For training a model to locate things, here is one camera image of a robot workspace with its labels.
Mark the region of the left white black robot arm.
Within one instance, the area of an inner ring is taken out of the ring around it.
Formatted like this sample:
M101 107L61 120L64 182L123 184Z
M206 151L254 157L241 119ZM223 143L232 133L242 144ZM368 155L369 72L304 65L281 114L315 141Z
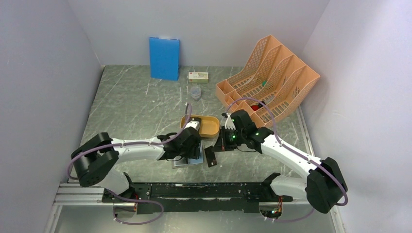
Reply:
M202 141L199 134L201 119L190 117L178 133L169 133L141 140L112 139L99 133L73 154L73 166L81 187L99 185L123 202L130 201L136 192L131 178L114 169L120 163L136 160L198 159Z

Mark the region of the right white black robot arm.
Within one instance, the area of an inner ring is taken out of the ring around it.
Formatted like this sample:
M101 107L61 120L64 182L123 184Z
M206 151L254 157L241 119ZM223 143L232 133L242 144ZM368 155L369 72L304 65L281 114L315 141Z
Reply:
M273 130L257 127L245 110L224 113L225 123L213 149L232 151L245 145L252 151L271 156L298 174L298 178L278 175L263 186L268 201L279 196L307 200L318 212L327 214L340 200L347 203L347 185L336 160L309 155L280 139Z

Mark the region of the grey card holder wallet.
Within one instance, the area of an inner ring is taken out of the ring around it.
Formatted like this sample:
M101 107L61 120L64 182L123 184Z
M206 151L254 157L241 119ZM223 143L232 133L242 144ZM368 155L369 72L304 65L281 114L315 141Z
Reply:
M198 159L179 157L172 162L172 168L183 168L187 166L200 165L204 162L204 145L200 145L200 156Z

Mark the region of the yellow oval tray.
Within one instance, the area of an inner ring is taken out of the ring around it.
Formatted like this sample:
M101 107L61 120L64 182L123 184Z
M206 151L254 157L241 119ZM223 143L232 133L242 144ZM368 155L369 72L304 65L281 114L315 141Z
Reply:
M186 128L186 124L190 121L192 117L199 117L201 121L201 126L199 131L192 127ZM185 136L192 135L196 138L214 138L218 135L220 130L220 122L217 118L211 116L200 116L192 115L188 119L182 117L180 122L180 127L183 130L182 134Z

